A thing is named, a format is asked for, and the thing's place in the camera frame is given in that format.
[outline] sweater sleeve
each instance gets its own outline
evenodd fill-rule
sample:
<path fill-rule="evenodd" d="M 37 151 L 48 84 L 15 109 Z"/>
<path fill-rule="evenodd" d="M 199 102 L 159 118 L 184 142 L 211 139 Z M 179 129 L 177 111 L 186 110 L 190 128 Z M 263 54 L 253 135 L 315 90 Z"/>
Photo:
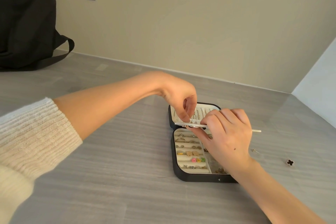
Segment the sweater sleeve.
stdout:
<path fill-rule="evenodd" d="M 82 140 L 52 99 L 0 117 L 0 224 L 33 192 L 34 180 L 53 170 Z"/>

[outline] black backpack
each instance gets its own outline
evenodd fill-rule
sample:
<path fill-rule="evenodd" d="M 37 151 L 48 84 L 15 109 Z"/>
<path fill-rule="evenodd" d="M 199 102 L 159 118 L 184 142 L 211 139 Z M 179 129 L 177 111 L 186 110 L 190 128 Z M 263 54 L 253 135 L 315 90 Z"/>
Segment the black backpack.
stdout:
<path fill-rule="evenodd" d="M 0 71 L 32 71 L 64 59 L 75 43 L 55 24 L 56 0 L 0 0 Z M 69 52 L 53 57 L 65 41 Z"/>

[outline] black strap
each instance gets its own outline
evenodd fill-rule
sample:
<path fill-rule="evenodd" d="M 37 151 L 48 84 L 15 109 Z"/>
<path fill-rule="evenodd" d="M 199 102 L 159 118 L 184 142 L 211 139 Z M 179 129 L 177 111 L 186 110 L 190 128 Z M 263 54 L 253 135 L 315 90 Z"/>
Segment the black strap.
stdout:
<path fill-rule="evenodd" d="M 68 54 L 74 49 L 75 43 L 72 39 L 66 37 L 65 35 L 60 35 L 57 31 L 56 31 L 56 33 L 57 33 L 57 35 L 56 35 L 56 38 L 55 38 L 54 48 L 56 49 L 61 44 L 68 41 L 69 51 L 67 53 L 62 54 L 62 55 L 58 55 L 58 56 L 52 56 L 50 58 L 46 58 L 46 59 L 42 59 L 42 60 L 38 60 L 38 61 L 35 61 L 35 62 L 33 62 L 33 63 L 31 63 L 27 66 L 17 68 L 17 69 L 1 68 L 0 72 L 34 71 L 34 70 L 39 70 L 39 69 L 45 68 L 47 66 L 50 66 L 52 64 L 55 64 L 55 63 L 61 61 L 62 59 L 65 59 L 66 56 L 68 56 Z"/>

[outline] gray wood-grain surface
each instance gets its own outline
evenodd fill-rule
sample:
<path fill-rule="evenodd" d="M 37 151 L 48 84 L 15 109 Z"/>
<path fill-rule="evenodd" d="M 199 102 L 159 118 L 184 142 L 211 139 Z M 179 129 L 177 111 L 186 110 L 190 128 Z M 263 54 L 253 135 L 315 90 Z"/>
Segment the gray wood-grain surface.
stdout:
<path fill-rule="evenodd" d="M 45 96 L 116 82 L 150 68 L 72 54 L 35 72 L 0 73 L 0 114 Z M 243 108 L 251 155 L 290 192 L 336 223 L 336 129 L 290 94 L 173 73 L 198 100 Z M 168 105 L 145 98 L 107 122 L 55 170 L 11 223 L 268 223 L 239 184 L 186 183 L 173 173 Z M 285 164 L 287 158 L 295 162 Z"/>

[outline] jewelry box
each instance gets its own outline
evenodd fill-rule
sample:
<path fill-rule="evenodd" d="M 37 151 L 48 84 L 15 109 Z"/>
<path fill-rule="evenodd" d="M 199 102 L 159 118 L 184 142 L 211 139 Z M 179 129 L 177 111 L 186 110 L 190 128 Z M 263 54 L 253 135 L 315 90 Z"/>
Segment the jewelry box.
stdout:
<path fill-rule="evenodd" d="M 173 169 L 175 175 L 186 182 L 237 183 L 231 175 L 212 157 L 202 142 L 187 130 L 186 126 L 202 127 L 210 137 L 211 132 L 200 121 L 211 110 L 221 108 L 214 104 L 197 103 L 190 123 L 184 123 L 172 106 L 168 107 L 170 127 L 174 130 L 171 138 Z"/>

